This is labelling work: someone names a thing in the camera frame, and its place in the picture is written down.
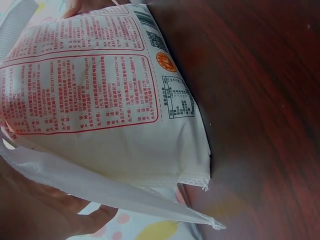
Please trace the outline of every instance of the wooden table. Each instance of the wooden table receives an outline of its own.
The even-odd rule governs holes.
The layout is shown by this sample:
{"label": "wooden table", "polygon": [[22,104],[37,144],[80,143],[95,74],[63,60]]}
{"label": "wooden table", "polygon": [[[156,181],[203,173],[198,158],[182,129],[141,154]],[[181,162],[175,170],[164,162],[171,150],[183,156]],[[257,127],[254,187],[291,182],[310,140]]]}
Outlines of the wooden table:
{"label": "wooden table", "polygon": [[319,240],[320,1],[144,2],[204,118],[210,190],[187,194],[228,226],[204,238]]}

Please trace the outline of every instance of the food package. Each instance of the food package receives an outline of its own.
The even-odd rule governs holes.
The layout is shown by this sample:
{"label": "food package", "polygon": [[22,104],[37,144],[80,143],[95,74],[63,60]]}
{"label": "food package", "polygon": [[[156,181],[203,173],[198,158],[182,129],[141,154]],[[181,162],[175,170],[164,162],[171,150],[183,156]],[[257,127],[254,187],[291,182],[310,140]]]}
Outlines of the food package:
{"label": "food package", "polygon": [[0,22],[7,36],[1,134],[16,147],[1,141],[4,159],[31,180],[89,201],[222,228],[151,190],[177,183],[206,189],[210,149],[198,106],[147,6],[25,27],[33,4],[15,0]]}

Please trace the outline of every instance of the barcode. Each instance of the barcode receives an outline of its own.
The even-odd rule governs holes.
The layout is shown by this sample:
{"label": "barcode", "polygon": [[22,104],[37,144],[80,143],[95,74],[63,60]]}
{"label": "barcode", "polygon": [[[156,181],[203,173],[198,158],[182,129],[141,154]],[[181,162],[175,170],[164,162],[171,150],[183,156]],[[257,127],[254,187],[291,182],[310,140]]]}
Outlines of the barcode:
{"label": "barcode", "polygon": [[153,19],[149,16],[149,14],[140,12],[140,11],[134,11],[135,15],[137,16],[137,18],[139,19],[140,23],[142,25],[146,25],[149,26],[155,30],[157,29],[157,26],[155,24],[155,22],[153,21]]}

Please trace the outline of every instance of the hand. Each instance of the hand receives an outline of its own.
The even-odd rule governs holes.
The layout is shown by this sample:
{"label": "hand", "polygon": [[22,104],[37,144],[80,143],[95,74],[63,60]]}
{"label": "hand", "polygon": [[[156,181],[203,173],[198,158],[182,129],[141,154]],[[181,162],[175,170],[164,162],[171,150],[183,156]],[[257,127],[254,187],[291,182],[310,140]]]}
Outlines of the hand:
{"label": "hand", "polygon": [[25,178],[1,156],[0,189],[0,239],[66,240],[93,234],[118,211],[102,205],[89,215],[79,215],[88,201]]}
{"label": "hand", "polygon": [[103,9],[114,5],[112,0],[65,0],[66,11],[63,17],[70,18],[77,13]]}

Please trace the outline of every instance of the yellow pattern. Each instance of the yellow pattern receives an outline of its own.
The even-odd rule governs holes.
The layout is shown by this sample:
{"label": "yellow pattern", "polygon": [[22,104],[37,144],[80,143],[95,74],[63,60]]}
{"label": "yellow pattern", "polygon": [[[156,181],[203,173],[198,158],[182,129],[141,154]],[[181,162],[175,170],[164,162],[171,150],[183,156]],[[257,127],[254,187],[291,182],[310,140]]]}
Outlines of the yellow pattern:
{"label": "yellow pattern", "polygon": [[45,2],[40,2],[40,3],[38,3],[38,5],[39,5],[39,7],[38,7],[38,9],[35,11],[35,14],[41,13],[41,12],[45,9],[45,7],[46,7],[46,3],[45,3]]}
{"label": "yellow pattern", "polygon": [[145,227],[135,240],[167,240],[178,230],[174,221],[159,221]]}

